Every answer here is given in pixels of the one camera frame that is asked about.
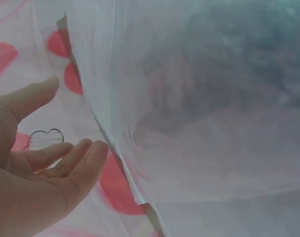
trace palm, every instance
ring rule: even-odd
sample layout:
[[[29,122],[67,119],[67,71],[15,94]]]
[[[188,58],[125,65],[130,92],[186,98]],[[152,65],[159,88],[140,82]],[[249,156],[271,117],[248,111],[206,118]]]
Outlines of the palm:
[[[0,236],[32,236],[64,218],[88,195],[104,165],[108,147],[87,139],[76,146],[11,151],[18,123],[50,102],[57,89],[52,80],[0,97]]]

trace red heart pattern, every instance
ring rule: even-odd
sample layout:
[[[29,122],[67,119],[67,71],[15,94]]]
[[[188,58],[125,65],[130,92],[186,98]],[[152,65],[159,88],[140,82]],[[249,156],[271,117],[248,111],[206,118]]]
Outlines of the red heart pattern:
[[[65,84],[67,88],[75,94],[83,95],[83,90],[79,77],[76,74],[75,67],[69,63],[65,69]]]
[[[0,42],[0,74],[14,61],[17,54],[14,46]]]
[[[53,54],[68,58],[69,54],[63,42],[64,37],[69,37],[67,31],[58,30],[53,32],[47,40],[47,47]]]
[[[106,204],[117,212],[127,215],[145,215],[144,209],[135,202],[128,180],[113,154],[107,158],[97,191]]]
[[[29,139],[30,139],[29,135],[18,132],[16,134],[16,140],[15,140],[15,144],[12,148],[12,151],[19,152],[22,150],[27,150],[29,148],[28,147]]]

